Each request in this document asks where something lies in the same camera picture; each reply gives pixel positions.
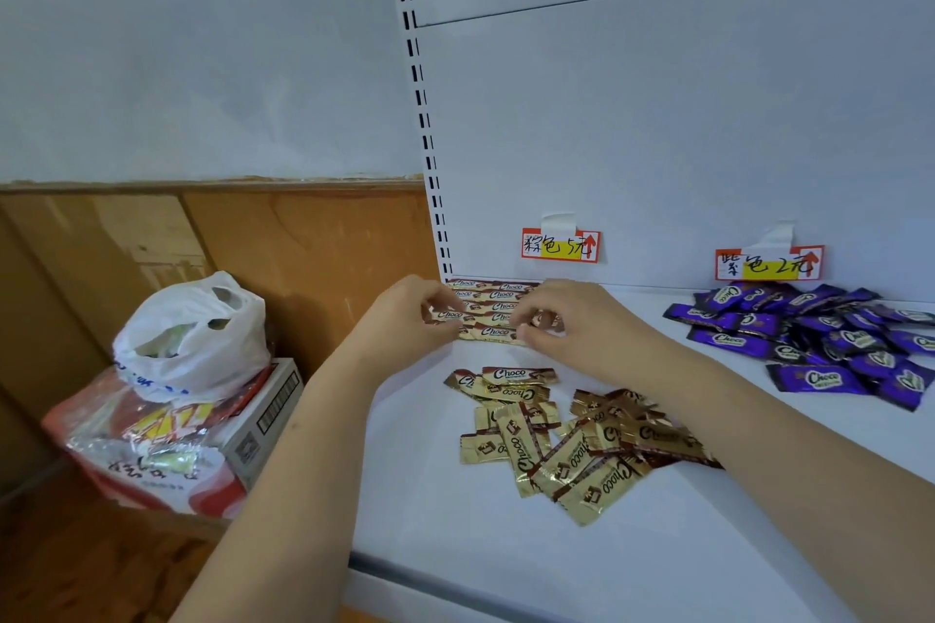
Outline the person's left hand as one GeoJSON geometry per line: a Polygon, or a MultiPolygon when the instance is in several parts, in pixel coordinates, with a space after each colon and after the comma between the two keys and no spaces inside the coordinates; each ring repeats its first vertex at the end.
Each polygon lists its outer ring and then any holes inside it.
{"type": "Polygon", "coordinates": [[[384,290],[351,332],[347,343],[361,370],[381,384],[451,342],[430,342],[419,324],[419,285],[440,283],[408,275],[384,290]]]}

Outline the person's right hand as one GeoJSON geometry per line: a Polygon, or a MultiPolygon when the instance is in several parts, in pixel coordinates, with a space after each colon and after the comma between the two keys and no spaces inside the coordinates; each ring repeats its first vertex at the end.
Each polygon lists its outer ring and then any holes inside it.
{"type": "Polygon", "coordinates": [[[561,303],[566,334],[559,355],[544,355],[606,385],[648,395],[651,369],[677,346],[598,284],[548,279],[521,299],[561,303]]]}

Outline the gold chocolate snack packet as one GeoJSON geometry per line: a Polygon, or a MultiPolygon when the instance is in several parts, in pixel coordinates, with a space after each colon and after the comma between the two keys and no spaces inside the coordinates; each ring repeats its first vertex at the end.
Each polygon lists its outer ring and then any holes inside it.
{"type": "Polygon", "coordinates": [[[459,330],[458,339],[509,346],[520,346],[522,344],[522,341],[518,339],[516,329],[480,322],[463,324],[459,330]]]}

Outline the person's left forearm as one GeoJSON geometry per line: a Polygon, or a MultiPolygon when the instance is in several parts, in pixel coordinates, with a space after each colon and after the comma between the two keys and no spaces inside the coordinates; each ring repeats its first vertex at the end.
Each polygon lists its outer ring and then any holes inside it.
{"type": "Polygon", "coordinates": [[[325,361],[170,623],[336,623],[371,405],[416,362],[345,349],[325,361]]]}

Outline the person's right forearm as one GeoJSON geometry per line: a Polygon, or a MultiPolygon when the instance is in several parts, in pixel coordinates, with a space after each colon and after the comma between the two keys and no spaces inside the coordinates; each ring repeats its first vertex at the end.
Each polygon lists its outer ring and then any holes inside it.
{"type": "Polygon", "coordinates": [[[713,453],[864,623],[935,623],[935,484],[692,349],[646,349],[622,385],[713,453]]]}

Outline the neat row of gold packets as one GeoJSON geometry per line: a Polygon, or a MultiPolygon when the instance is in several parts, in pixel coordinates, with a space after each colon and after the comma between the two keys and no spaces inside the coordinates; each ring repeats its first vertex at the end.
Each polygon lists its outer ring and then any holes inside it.
{"type": "Polygon", "coordinates": [[[535,282],[506,282],[473,278],[452,278],[448,282],[467,308],[465,323],[507,326],[511,313],[522,297],[538,287],[535,282]]]}

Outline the red label with brown writing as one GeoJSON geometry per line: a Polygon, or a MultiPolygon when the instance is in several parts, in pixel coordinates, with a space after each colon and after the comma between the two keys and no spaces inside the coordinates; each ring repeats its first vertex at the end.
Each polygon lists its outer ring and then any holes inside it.
{"type": "Polygon", "coordinates": [[[579,227],[573,212],[547,213],[542,215],[539,225],[523,228],[521,257],[596,265],[602,239],[602,232],[579,227]]]}

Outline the loose pile of gold packets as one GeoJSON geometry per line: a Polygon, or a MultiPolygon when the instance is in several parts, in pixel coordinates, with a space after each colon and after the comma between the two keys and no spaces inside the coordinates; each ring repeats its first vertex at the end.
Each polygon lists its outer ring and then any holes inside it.
{"type": "Polygon", "coordinates": [[[575,390],[567,419],[552,400],[554,368],[456,369],[444,380],[477,406],[460,436],[460,463],[508,463],[521,498],[544,496],[587,526],[654,471],[722,464],[642,395],[575,390]]]}

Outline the white slotted shelf upright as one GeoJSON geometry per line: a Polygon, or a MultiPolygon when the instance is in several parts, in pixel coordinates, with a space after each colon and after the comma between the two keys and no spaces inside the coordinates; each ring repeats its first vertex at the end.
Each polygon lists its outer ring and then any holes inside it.
{"type": "Polygon", "coordinates": [[[405,55],[407,82],[414,102],[414,123],[417,148],[420,152],[420,171],[427,192],[427,204],[432,238],[436,247],[438,270],[443,283],[449,283],[456,274],[450,255],[450,239],[442,196],[438,154],[434,144],[424,57],[420,47],[420,26],[415,0],[393,0],[405,55]]]}

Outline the red and white cardboard box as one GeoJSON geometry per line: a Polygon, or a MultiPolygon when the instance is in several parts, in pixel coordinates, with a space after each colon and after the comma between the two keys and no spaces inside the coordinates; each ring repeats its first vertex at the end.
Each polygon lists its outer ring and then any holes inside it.
{"type": "Polygon", "coordinates": [[[105,398],[122,390],[134,391],[114,367],[53,407],[41,426],[108,499],[139,510],[229,520],[240,511],[260,476],[303,387],[296,361],[276,357],[233,396],[218,402],[224,404],[224,418],[209,435],[211,465],[193,478],[143,471],[119,461],[106,466],[66,448],[66,436],[82,417],[89,416],[105,398]]]}

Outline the white metal shelf board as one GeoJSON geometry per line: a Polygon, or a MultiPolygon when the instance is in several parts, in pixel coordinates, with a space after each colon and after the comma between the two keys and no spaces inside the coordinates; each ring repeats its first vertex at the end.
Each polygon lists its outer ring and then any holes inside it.
{"type": "Polygon", "coordinates": [[[383,385],[368,421],[353,544],[356,570],[469,612],[541,623],[852,623],[853,614],[724,472],[652,472],[580,526],[548,497],[522,497],[508,461],[462,464],[477,404],[456,369],[546,367],[519,346],[460,341],[383,385]]]}

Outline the red label with purple writing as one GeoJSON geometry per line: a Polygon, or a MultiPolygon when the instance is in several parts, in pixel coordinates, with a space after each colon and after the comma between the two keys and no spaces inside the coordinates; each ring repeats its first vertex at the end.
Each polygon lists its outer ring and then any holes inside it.
{"type": "Polygon", "coordinates": [[[719,282],[812,282],[824,271],[824,244],[798,244],[795,222],[772,225],[756,242],[715,252],[719,282]]]}

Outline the white plastic bag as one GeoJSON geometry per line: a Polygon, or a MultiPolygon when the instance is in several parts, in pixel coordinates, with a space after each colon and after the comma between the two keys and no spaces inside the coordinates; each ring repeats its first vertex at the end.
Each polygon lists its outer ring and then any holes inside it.
{"type": "Polygon", "coordinates": [[[151,403],[216,403],[271,361],[263,298],[226,272],[161,289],[112,345],[121,380],[151,403]]]}

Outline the pile of purple candy packets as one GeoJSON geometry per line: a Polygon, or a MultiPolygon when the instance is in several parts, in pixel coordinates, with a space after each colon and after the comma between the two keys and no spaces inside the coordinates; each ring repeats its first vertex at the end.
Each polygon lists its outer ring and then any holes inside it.
{"type": "Polygon", "coordinates": [[[693,343],[764,362],[779,392],[874,396],[914,412],[935,394],[935,311],[867,288],[731,282],[673,303],[693,343]]]}

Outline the clear bag of snack packs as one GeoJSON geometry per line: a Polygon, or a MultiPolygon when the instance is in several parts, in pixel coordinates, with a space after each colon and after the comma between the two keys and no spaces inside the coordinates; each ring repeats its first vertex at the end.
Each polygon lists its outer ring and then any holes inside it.
{"type": "Polygon", "coordinates": [[[211,465],[212,428],[223,403],[151,403],[134,391],[104,399],[64,440],[66,448],[108,466],[116,462],[163,475],[193,478],[211,465]]]}

